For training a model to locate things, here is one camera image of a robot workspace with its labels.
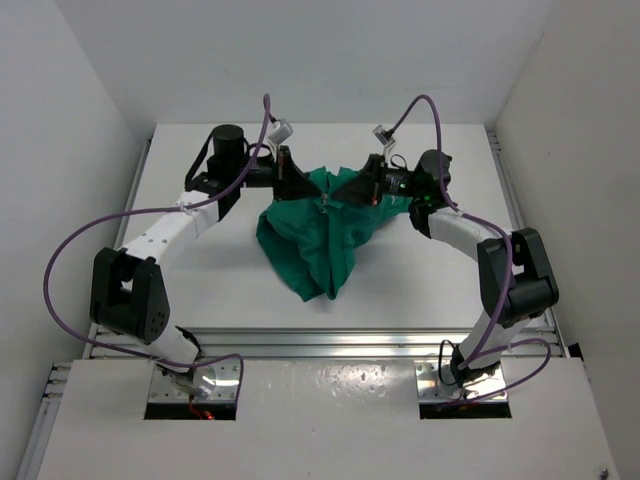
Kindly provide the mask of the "green jacket with orange G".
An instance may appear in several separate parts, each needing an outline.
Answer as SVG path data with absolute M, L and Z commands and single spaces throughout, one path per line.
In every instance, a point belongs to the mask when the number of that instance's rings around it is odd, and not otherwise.
M 318 296 L 334 300 L 352 273 L 355 250 L 398 215 L 410 200 L 386 195 L 376 206 L 334 200 L 331 194 L 357 172 L 324 167 L 310 172 L 317 197 L 272 202 L 259 216 L 256 238 L 279 278 L 302 301 Z

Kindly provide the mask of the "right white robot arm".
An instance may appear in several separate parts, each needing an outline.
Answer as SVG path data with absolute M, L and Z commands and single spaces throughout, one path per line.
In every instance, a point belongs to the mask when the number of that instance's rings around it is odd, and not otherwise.
M 447 195 L 450 164 L 450 156 L 437 150 L 425 151 L 413 170 L 370 155 L 355 178 L 331 196 L 371 207 L 387 196 L 407 198 L 415 230 L 476 262 L 482 312 L 454 347 L 442 379 L 461 388 L 495 371 L 525 326 L 558 302 L 559 288 L 537 230 L 507 231 L 453 206 Z

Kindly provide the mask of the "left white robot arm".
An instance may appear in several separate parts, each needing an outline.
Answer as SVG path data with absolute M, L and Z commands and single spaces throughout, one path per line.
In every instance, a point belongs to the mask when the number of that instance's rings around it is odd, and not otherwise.
M 274 121 L 265 141 L 256 144 L 247 141 L 238 125 L 215 127 L 169 211 L 120 249 L 104 248 L 96 255 L 91 319 L 133 339 L 171 372 L 194 370 L 201 349 L 193 335 L 170 319 L 163 271 L 229 213 L 243 188 L 269 188 L 277 201 L 319 196 L 319 188 L 296 166 L 285 144 L 292 134 L 284 119 Z

